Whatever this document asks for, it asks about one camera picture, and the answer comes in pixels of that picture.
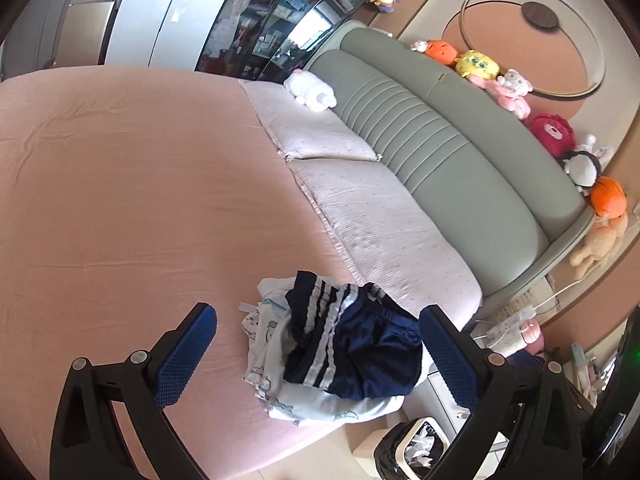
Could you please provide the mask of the black glass display cabinet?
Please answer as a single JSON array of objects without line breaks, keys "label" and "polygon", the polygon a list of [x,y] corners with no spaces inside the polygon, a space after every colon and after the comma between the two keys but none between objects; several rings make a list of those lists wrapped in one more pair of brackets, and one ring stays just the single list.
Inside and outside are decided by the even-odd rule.
[{"label": "black glass display cabinet", "polygon": [[370,0],[224,0],[198,72],[284,81]]}]

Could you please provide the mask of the pink pillow near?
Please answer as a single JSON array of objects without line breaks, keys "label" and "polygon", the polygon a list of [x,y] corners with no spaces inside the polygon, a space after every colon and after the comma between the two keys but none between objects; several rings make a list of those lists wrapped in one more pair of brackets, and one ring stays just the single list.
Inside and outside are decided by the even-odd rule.
[{"label": "pink pillow near", "polygon": [[390,170],[329,158],[288,168],[357,283],[377,284],[414,315],[437,304],[457,328],[471,321],[480,284]]}]

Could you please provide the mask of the beige plush toy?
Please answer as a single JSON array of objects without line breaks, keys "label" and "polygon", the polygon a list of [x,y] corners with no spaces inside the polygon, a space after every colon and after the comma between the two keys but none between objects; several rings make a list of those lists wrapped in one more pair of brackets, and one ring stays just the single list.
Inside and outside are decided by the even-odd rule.
[{"label": "beige plush toy", "polygon": [[628,214],[612,219],[597,218],[579,246],[570,253],[570,265],[577,281],[590,269],[605,264],[620,249],[627,226]]}]

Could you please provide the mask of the navy striped shorts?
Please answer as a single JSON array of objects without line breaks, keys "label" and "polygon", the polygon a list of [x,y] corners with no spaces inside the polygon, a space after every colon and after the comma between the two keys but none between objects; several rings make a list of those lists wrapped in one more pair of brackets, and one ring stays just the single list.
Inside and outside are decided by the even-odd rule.
[{"label": "navy striped shorts", "polygon": [[418,319],[377,284],[333,285],[299,271],[285,299],[295,341],[287,382],[353,401],[406,396],[418,383]]}]

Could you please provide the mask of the yellow plush toy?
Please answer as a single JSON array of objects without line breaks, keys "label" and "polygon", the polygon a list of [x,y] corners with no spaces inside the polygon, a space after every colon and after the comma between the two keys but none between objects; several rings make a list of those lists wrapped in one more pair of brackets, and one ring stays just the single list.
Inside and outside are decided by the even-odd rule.
[{"label": "yellow plush toy", "polygon": [[469,81],[494,80],[500,73],[499,65],[488,55],[467,50],[454,63],[456,73]]}]

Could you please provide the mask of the pink white plush toy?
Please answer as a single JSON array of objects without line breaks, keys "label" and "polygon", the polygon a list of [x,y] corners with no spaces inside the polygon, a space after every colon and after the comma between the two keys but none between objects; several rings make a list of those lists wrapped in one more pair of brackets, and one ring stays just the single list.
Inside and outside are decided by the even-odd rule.
[{"label": "pink white plush toy", "polygon": [[507,70],[496,79],[486,81],[485,91],[521,122],[529,116],[530,106],[526,96],[533,91],[533,86],[517,70]]}]

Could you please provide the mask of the orange pumpkin plush toy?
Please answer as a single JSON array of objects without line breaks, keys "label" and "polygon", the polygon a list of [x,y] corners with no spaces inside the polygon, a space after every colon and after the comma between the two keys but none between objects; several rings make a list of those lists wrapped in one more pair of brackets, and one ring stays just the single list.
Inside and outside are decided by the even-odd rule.
[{"label": "orange pumpkin plush toy", "polygon": [[611,220],[627,211],[627,196],[617,180],[601,176],[589,195],[591,206],[601,219]]}]

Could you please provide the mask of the green padded headboard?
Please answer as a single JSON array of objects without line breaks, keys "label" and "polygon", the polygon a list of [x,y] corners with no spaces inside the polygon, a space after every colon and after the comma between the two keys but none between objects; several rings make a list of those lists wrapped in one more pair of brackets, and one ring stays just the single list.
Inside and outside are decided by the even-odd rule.
[{"label": "green padded headboard", "polygon": [[473,272],[492,312],[543,278],[594,213],[518,118],[450,68],[350,22],[308,62]]}]

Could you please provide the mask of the black white plush toy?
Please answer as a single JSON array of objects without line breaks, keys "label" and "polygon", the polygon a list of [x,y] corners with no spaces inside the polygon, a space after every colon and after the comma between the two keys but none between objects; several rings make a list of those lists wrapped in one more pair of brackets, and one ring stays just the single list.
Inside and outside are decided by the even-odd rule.
[{"label": "black white plush toy", "polygon": [[613,155],[612,146],[597,146],[597,138],[590,134],[562,156],[561,165],[577,191],[588,196]]}]

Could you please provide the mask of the pink pillow far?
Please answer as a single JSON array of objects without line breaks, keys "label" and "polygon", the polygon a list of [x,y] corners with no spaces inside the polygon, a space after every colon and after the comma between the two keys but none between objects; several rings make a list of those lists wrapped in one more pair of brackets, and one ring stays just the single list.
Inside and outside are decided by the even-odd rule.
[{"label": "pink pillow far", "polygon": [[330,110],[313,112],[283,84],[241,81],[262,128],[287,160],[337,158],[377,162],[373,148]]}]

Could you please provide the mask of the pink bed sheet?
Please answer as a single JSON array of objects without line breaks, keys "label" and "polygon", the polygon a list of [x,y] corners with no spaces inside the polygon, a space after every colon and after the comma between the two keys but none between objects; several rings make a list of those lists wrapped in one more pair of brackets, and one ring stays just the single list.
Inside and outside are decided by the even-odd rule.
[{"label": "pink bed sheet", "polygon": [[75,67],[2,84],[1,428],[35,477],[73,359],[122,361],[197,302],[218,332],[168,416],[206,474],[323,440],[243,379],[240,304],[300,270],[352,278],[237,81]]}]

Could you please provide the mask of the white trash bin black liner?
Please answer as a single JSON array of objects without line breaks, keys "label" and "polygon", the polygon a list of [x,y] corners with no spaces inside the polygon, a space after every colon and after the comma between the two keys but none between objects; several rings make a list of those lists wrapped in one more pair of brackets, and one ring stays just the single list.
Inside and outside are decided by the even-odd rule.
[{"label": "white trash bin black liner", "polygon": [[433,417],[400,422],[374,451],[376,471],[386,480],[423,480],[448,450],[450,441]]}]

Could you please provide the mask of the magenta plush toy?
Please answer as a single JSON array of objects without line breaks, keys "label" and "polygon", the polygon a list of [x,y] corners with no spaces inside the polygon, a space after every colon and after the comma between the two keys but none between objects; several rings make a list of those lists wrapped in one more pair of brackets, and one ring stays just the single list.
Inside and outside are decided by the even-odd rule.
[{"label": "magenta plush toy", "polygon": [[574,151],[576,148],[574,130],[560,115],[538,114],[529,121],[528,128],[555,159],[561,159],[567,152]]}]

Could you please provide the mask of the white plush toy on bed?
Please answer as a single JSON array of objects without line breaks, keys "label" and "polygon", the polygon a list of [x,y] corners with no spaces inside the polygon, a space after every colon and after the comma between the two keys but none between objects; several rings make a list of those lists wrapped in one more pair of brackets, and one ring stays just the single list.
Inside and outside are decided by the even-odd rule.
[{"label": "white plush toy on bed", "polygon": [[334,90],[308,70],[294,70],[283,85],[294,96],[296,103],[315,113],[337,106]]}]

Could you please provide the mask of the white patterned garment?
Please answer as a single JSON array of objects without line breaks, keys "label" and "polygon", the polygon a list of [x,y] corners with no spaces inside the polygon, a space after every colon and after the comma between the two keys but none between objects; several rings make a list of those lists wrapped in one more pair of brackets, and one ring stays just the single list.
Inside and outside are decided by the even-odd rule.
[{"label": "white patterned garment", "polygon": [[243,380],[252,385],[268,415],[303,428],[334,430],[398,411],[405,401],[403,396],[347,400],[314,386],[284,380],[286,358],[295,348],[291,309],[285,294],[294,282],[295,278],[264,278],[257,286],[262,300],[239,306],[245,314],[242,330],[248,338]]}]

